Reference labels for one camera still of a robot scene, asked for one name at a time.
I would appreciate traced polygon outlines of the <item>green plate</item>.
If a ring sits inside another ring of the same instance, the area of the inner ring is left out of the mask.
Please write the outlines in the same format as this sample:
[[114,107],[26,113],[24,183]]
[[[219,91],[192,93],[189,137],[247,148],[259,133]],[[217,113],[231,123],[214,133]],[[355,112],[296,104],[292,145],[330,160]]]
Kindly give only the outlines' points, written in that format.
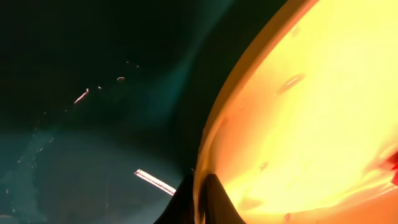
[[198,153],[246,223],[397,222],[397,0],[287,1],[227,77]]

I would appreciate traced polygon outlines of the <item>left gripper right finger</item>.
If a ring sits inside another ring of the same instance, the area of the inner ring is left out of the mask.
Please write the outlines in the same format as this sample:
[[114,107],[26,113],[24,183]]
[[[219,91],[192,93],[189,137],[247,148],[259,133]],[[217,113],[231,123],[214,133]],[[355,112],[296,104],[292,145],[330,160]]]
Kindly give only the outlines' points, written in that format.
[[205,224],[246,224],[216,174],[208,174],[201,185],[198,214]]

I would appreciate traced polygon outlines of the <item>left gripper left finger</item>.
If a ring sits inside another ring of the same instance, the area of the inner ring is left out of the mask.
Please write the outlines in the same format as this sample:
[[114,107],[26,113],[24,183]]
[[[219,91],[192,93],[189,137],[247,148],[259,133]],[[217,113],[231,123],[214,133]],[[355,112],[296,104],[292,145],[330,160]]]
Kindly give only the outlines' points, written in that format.
[[193,174],[184,177],[165,210],[154,224],[195,224],[193,181]]

